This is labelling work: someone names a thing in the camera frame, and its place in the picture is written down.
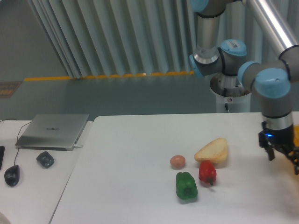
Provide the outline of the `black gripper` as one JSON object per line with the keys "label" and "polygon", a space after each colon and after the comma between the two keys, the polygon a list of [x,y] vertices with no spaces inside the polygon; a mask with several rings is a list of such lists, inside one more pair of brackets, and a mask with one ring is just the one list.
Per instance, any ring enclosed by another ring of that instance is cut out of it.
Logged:
{"label": "black gripper", "polygon": [[287,128],[274,130],[269,129],[267,123],[263,121],[262,131],[258,134],[259,146],[265,148],[268,154],[268,160],[275,159],[274,147],[282,148],[285,157],[293,164],[295,175],[299,174],[299,148],[294,145],[294,126],[290,125]]}

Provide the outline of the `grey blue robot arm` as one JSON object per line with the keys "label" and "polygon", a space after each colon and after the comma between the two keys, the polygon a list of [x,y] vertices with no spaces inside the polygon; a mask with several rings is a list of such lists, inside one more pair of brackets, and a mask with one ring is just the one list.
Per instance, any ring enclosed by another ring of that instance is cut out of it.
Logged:
{"label": "grey blue robot arm", "polygon": [[282,153],[299,172],[299,149],[294,145],[291,84],[299,79],[299,41],[270,0],[245,0],[277,60],[260,64],[246,62],[246,48],[241,41],[226,40],[216,45],[220,16],[227,0],[193,0],[191,7],[198,19],[196,48],[190,55],[196,75],[221,73],[253,93],[260,102],[263,117],[259,145],[271,161]]}

